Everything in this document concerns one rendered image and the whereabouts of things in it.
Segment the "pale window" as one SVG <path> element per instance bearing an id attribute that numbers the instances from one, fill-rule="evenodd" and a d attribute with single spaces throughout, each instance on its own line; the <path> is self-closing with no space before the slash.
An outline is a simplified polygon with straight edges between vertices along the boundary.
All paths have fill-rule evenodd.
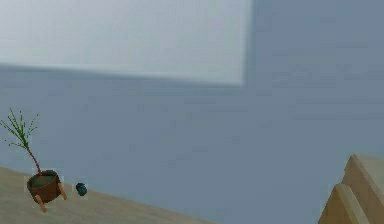
<path id="1" fill-rule="evenodd" d="M 252 0 L 0 0 L 0 63 L 240 85 Z"/>

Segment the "pale wooden furniture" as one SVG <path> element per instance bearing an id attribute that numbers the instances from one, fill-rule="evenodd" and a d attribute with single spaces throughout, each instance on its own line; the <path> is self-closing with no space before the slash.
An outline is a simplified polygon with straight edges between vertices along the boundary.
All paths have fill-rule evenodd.
<path id="1" fill-rule="evenodd" d="M 384 158 L 351 155 L 317 224 L 384 224 Z"/>

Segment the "house plant in brown pot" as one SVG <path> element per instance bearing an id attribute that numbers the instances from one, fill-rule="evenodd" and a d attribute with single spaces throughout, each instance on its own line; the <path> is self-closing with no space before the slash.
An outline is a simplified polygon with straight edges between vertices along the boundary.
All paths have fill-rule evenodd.
<path id="1" fill-rule="evenodd" d="M 10 114 L 7 120 L 0 119 L 0 126 L 7 130 L 15 137 L 14 142 L 5 142 L 12 147 L 19 147 L 26 151 L 32 159 L 37 172 L 28 178 L 26 188 L 30 193 L 33 201 L 39 205 L 43 213 L 47 212 L 46 204 L 62 197 L 67 200 L 67 194 L 60 180 L 59 174 L 55 170 L 43 170 L 37 158 L 31 151 L 32 133 L 37 129 L 35 120 L 38 118 L 36 114 L 30 121 L 24 118 L 23 112 L 15 113 L 12 108 L 9 109 Z"/>

